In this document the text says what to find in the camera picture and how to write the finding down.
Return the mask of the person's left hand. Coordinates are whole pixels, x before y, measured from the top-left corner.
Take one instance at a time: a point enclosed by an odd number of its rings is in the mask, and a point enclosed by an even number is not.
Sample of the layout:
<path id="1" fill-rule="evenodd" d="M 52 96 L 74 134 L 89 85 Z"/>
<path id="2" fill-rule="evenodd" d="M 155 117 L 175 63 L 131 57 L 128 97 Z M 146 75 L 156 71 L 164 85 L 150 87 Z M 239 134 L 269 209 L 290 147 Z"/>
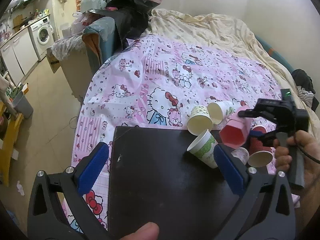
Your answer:
<path id="1" fill-rule="evenodd" d="M 148 222 L 136 232 L 122 237 L 120 240 L 157 240 L 159 226 L 156 223 Z"/>

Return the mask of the person's right hand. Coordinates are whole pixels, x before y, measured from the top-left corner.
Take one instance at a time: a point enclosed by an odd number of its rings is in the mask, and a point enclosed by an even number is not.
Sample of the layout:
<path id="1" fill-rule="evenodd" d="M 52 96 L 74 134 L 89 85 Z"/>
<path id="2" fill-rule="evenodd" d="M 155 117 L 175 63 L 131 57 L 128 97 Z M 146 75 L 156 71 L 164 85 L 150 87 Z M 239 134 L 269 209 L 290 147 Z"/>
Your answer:
<path id="1" fill-rule="evenodd" d="M 276 149 L 276 168 L 278 171 L 288 172 L 293 164 L 293 157 L 289 148 L 297 148 L 304 158 L 304 190 L 319 180 L 319 144 L 316 139 L 305 131 L 297 131 L 294 136 L 287 138 L 285 146 L 281 146 L 275 139 L 273 146 Z M 302 188 L 294 187 L 294 191 L 302 191 Z"/>

